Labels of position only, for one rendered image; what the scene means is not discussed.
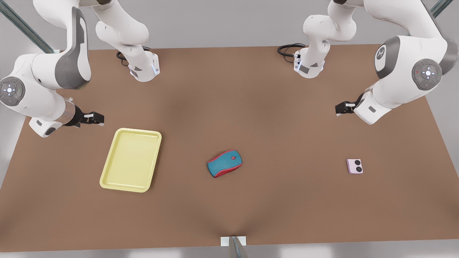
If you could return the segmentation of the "pink folded flip phone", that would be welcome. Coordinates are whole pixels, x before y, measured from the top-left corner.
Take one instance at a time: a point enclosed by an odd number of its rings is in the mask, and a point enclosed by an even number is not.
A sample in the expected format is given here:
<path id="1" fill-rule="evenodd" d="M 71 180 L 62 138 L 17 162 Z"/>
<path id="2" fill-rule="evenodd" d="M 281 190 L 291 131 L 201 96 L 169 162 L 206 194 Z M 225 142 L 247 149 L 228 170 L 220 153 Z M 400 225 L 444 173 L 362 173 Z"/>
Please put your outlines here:
<path id="1" fill-rule="evenodd" d="M 349 174 L 362 174 L 362 162 L 360 159 L 348 159 L 346 160 Z"/>

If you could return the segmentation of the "yellow rectangular tray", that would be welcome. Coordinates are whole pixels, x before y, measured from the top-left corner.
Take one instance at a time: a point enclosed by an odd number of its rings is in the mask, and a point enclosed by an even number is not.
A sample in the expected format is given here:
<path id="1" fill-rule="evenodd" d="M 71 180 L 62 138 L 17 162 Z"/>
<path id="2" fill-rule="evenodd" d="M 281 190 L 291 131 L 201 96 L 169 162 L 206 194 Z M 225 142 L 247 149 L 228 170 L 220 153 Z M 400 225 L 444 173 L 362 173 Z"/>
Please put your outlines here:
<path id="1" fill-rule="evenodd" d="M 161 133 L 120 128 L 115 132 L 99 180 L 104 189 L 144 193 L 150 186 L 162 141 Z"/>

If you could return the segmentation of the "teal and red computer mouse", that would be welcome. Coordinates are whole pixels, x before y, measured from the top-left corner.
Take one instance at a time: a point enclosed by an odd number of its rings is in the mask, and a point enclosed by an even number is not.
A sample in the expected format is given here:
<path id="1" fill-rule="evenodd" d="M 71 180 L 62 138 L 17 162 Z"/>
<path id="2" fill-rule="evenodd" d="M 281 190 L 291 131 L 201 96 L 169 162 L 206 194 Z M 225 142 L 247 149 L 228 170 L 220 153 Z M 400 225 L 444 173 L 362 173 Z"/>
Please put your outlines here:
<path id="1" fill-rule="evenodd" d="M 212 177 L 217 178 L 239 168 L 242 165 L 242 158 L 238 151 L 231 149 L 209 160 L 207 165 Z"/>

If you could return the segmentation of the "silver frame post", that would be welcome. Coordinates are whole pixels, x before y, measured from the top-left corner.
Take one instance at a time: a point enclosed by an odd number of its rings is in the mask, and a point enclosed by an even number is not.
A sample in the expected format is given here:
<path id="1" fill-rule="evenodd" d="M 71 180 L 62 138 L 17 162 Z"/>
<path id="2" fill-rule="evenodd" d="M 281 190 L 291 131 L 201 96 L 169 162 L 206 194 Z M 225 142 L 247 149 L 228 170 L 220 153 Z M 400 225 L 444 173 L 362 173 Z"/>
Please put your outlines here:
<path id="1" fill-rule="evenodd" d="M 55 53 L 54 49 L 46 43 L 45 40 L 5 2 L 5 0 L 0 0 L 0 13 L 44 53 Z"/>
<path id="2" fill-rule="evenodd" d="M 453 0 L 437 0 L 433 7 L 428 8 L 422 0 L 406 0 L 404 6 L 410 13 L 407 27 L 409 35 L 427 39 L 446 38 L 436 17 L 452 2 Z"/>
<path id="3" fill-rule="evenodd" d="M 228 247 L 228 258 L 249 258 L 245 250 L 246 236 L 222 236 L 220 245 Z"/>

